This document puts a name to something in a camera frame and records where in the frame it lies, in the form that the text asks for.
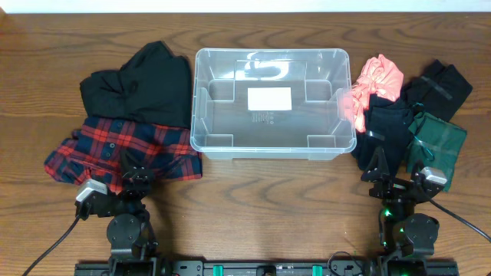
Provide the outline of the black shirt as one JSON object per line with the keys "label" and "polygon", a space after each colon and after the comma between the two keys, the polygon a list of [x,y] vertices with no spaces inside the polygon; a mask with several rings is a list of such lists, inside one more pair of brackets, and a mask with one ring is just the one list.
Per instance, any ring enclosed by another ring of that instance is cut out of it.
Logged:
{"label": "black shirt", "polygon": [[146,44],[118,70],[92,73],[80,91],[90,117],[191,127],[189,62],[162,41]]}

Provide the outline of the black garment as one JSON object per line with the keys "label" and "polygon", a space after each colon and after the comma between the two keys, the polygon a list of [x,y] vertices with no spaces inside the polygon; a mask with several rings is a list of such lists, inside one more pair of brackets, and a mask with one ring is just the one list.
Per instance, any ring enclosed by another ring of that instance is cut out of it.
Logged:
{"label": "black garment", "polygon": [[435,60],[419,77],[406,84],[401,93],[417,111],[426,111],[449,122],[472,91],[473,86],[453,64],[444,65]]}

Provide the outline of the red navy plaid shirt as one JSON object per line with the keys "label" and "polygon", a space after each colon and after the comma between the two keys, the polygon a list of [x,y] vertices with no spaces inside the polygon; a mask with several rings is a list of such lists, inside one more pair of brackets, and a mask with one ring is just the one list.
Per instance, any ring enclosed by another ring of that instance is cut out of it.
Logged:
{"label": "red navy plaid shirt", "polygon": [[190,145],[185,128],[88,117],[44,161],[54,180],[81,185],[88,179],[119,193],[123,188],[120,155],[150,169],[157,179],[193,180],[203,177],[201,155]]}

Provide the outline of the black pants with belt loops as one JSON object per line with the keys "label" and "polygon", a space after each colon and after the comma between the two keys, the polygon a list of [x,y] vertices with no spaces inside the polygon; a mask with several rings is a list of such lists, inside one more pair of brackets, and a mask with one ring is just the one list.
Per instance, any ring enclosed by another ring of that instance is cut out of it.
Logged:
{"label": "black pants with belt loops", "polygon": [[363,115],[366,131],[357,132],[357,145],[351,155],[357,160],[358,168],[366,170],[375,149],[381,146],[390,174],[395,176],[412,139],[408,127],[414,121],[413,111],[401,98],[392,102],[372,94]]}

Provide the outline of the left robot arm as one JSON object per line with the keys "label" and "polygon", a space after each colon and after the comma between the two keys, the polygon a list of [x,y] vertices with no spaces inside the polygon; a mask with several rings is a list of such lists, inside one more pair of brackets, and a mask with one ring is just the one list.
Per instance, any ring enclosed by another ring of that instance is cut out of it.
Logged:
{"label": "left robot arm", "polygon": [[76,275],[158,275],[160,261],[156,256],[158,242],[150,223],[150,213],[142,199],[151,190],[153,172],[137,161],[129,151],[120,153],[123,188],[112,192],[107,184],[86,180],[75,199],[76,216],[110,217],[107,240],[110,257],[106,264],[78,264]]}

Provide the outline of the dark green garment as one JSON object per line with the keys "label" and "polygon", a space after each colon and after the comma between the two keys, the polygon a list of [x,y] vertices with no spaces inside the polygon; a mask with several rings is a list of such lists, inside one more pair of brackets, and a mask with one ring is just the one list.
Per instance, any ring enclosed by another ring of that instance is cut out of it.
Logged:
{"label": "dark green garment", "polygon": [[406,171],[411,173],[418,160],[425,166],[439,169],[447,178],[443,190],[448,192],[467,132],[427,112],[418,113],[408,130],[413,139],[405,155]]}

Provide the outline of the coral pink garment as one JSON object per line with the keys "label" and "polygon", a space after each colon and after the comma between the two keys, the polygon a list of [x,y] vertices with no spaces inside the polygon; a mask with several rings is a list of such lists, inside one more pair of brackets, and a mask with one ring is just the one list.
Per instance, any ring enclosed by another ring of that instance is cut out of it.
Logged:
{"label": "coral pink garment", "polygon": [[374,94],[393,103],[400,98],[403,80],[404,74],[397,65],[382,54],[366,61],[350,90],[356,131],[366,132],[364,112],[369,109],[370,96]]}

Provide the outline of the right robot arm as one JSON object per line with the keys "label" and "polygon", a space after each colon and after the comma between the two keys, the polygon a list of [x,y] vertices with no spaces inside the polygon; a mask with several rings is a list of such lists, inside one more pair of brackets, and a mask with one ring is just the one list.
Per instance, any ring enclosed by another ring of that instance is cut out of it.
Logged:
{"label": "right robot arm", "polygon": [[410,179],[390,174],[382,147],[377,147],[361,176],[371,182],[369,196],[380,199],[379,239],[384,253],[363,268],[364,275],[426,275],[426,257],[434,254],[440,223],[437,219],[416,213],[415,206],[429,202],[447,184],[439,169],[421,161],[413,168]]}

